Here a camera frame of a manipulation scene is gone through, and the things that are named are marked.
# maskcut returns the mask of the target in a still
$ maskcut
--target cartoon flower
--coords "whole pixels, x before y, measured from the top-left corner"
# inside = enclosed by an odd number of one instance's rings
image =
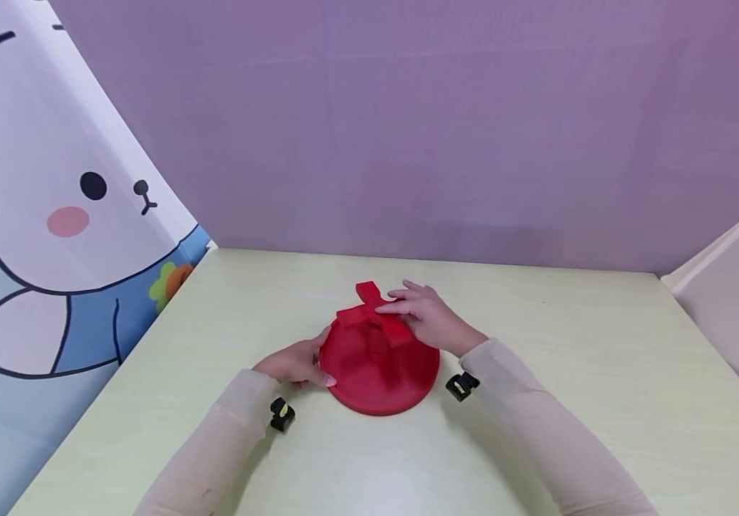
[[[174,294],[177,294],[180,286],[189,278],[191,271],[194,271],[191,263],[184,263],[180,267],[174,265],[174,262],[164,263],[161,276],[148,289],[148,297],[157,301],[158,314],[163,311]]]

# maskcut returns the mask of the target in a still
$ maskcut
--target pink cheek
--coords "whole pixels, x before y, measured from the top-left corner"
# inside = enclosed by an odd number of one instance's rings
[[[77,236],[88,227],[88,213],[76,206],[66,206],[48,216],[48,230],[62,238]]]

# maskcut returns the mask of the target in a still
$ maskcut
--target red handle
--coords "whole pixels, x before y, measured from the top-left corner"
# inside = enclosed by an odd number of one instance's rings
[[[387,304],[374,282],[358,283],[355,286],[362,305],[338,311],[337,319],[343,327],[371,323],[381,328],[381,332],[391,348],[397,348],[416,340],[409,326],[395,314],[378,314],[378,306]]]

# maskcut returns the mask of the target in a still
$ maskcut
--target cartoon bunny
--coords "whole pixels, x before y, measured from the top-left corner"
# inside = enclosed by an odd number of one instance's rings
[[[0,373],[24,378],[121,363],[208,242],[42,4],[0,27]]]

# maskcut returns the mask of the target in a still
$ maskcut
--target hand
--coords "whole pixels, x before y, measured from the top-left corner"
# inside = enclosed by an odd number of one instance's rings
[[[329,330],[327,327],[313,339],[293,343],[288,348],[272,353],[252,370],[272,376],[280,383],[292,381],[297,387],[303,387],[309,382],[324,387],[335,385],[335,379],[324,373],[318,365],[318,351],[326,342]]]
[[[408,280],[404,280],[404,287],[389,293],[389,297],[400,301],[378,306],[375,311],[401,315],[419,341],[461,358],[478,344],[489,340],[484,333],[458,317],[433,287],[422,287]]]

